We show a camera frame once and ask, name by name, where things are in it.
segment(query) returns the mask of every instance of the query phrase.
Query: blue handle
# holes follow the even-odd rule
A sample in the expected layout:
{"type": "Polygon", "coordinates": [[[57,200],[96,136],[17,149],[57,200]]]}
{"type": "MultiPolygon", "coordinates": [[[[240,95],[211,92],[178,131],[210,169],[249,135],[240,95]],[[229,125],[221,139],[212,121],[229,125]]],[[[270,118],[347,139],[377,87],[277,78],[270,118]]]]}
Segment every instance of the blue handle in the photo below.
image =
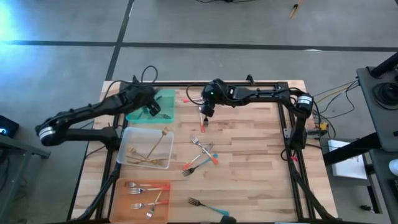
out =
{"type": "MultiPolygon", "coordinates": [[[[213,154],[213,157],[214,157],[214,158],[217,158],[218,155],[217,155],[217,154],[213,154]]],[[[211,159],[208,158],[207,160],[203,161],[203,162],[202,162],[201,164],[199,164],[198,166],[201,166],[201,165],[203,165],[203,164],[205,164],[205,163],[207,163],[207,162],[210,162],[210,161],[211,161],[211,159]]]]}
{"type": "Polygon", "coordinates": [[[207,205],[205,205],[205,206],[210,208],[210,209],[212,209],[212,210],[214,210],[214,211],[216,211],[216,212],[218,212],[218,213],[220,213],[220,214],[222,214],[222,215],[229,216],[229,211],[218,209],[218,208],[213,208],[213,207],[210,207],[210,206],[207,206],[207,205]]]}

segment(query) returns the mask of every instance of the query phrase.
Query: orange tray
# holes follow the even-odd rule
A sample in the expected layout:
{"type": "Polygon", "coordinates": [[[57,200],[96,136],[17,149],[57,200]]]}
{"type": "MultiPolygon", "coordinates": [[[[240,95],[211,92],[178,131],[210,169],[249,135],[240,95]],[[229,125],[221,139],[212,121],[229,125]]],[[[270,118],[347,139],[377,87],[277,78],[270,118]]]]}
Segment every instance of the orange tray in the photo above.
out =
{"type": "MultiPolygon", "coordinates": [[[[156,205],[155,213],[150,220],[146,218],[146,213],[150,209],[150,205],[141,209],[131,209],[130,206],[134,203],[154,203],[158,190],[146,191],[141,194],[129,194],[128,183],[134,182],[139,184],[165,184],[170,185],[169,180],[133,180],[121,178],[116,181],[116,188],[114,191],[113,205],[111,216],[109,220],[111,223],[167,223],[169,220],[169,205],[156,205]]],[[[169,200],[170,191],[165,190],[159,197],[159,201],[169,200]]]]}

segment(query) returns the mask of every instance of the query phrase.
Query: green tray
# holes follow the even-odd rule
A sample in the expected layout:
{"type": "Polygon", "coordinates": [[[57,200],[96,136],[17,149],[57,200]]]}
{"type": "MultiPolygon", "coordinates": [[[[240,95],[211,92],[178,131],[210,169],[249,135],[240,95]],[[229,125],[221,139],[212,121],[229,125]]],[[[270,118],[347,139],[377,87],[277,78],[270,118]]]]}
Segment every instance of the green tray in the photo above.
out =
{"type": "Polygon", "coordinates": [[[174,122],[175,90],[160,90],[155,95],[156,102],[161,111],[156,116],[151,116],[146,107],[142,107],[126,116],[131,123],[136,124],[169,124],[174,122]]]}

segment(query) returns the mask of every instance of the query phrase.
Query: butcher block tabletop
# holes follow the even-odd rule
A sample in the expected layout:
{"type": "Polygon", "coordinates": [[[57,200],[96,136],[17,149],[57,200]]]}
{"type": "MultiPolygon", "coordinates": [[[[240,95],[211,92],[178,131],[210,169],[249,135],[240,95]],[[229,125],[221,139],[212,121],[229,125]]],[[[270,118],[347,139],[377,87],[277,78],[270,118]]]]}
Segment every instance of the butcher block tabletop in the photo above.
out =
{"type": "MultiPolygon", "coordinates": [[[[304,81],[287,80],[289,87],[305,91],[304,81]]],[[[104,82],[101,98],[111,82],[104,82]]],[[[183,103],[186,87],[174,87],[175,121],[170,124],[174,132],[174,144],[170,166],[167,170],[122,165],[120,178],[137,180],[170,180],[169,222],[219,222],[222,215],[205,207],[194,207],[187,198],[200,200],[205,205],[229,211],[238,222],[293,222],[297,221],[292,184],[287,162],[280,158],[284,149],[277,103],[251,103],[232,108],[216,106],[215,114],[209,118],[206,132],[200,130],[198,106],[183,103]],[[218,154],[219,164],[212,162],[198,168],[192,175],[184,177],[182,167],[192,160],[201,149],[192,144],[190,135],[203,144],[213,141],[212,153],[218,154]]],[[[119,91],[115,83],[108,95],[119,91]]],[[[191,98],[200,96],[201,87],[191,87],[191,98]]],[[[94,128],[112,125],[113,116],[95,119],[94,128]]],[[[164,129],[166,124],[132,124],[129,126],[164,129]]],[[[306,124],[314,128],[313,118],[306,124]]],[[[309,139],[307,143],[319,145],[309,139]]],[[[103,146],[90,142],[87,153],[103,146]]],[[[117,151],[113,155],[116,162],[117,151]]],[[[326,210],[337,217],[322,152],[307,146],[303,150],[305,166],[311,191],[326,210]]],[[[106,149],[93,153],[85,159],[73,205],[72,218],[79,217],[100,190],[106,159],[106,149]]],[[[105,197],[103,216],[108,214],[110,192],[105,197]]],[[[304,217],[308,217],[305,196],[300,189],[304,217]]]]}

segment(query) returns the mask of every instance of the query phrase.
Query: concrete floor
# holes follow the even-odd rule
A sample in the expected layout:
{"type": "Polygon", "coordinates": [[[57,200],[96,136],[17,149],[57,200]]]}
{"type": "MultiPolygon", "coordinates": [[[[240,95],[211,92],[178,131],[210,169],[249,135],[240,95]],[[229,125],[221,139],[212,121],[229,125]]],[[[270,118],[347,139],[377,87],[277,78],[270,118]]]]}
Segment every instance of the concrete floor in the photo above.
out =
{"type": "MultiPolygon", "coordinates": [[[[115,42],[128,0],[0,2],[0,40],[115,42]]],[[[305,1],[288,20],[293,0],[242,4],[194,0],[136,0],[125,42],[183,42],[348,47],[396,47],[398,6],[393,0],[305,1]]],[[[0,45],[0,114],[21,124],[17,138],[42,147],[34,126],[61,110],[98,101],[114,47],[0,45]]],[[[113,79],[131,79],[147,65],[159,80],[305,80],[322,90],[354,80],[356,69],[377,65],[392,52],[299,50],[146,49],[123,47],[113,79]]],[[[340,138],[373,132],[359,88],[349,93],[356,109],[333,119],[340,138]]],[[[339,98],[325,115],[349,110],[339,98]]],[[[86,142],[45,148],[49,160],[33,158],[25,177],[27,196],[12,206],[13,219],[61,222],[67,217],[86,142]]],[[[385,214],[361,211],[365,186],[331,178],[340,218],[388,223],[385,214]]]]}

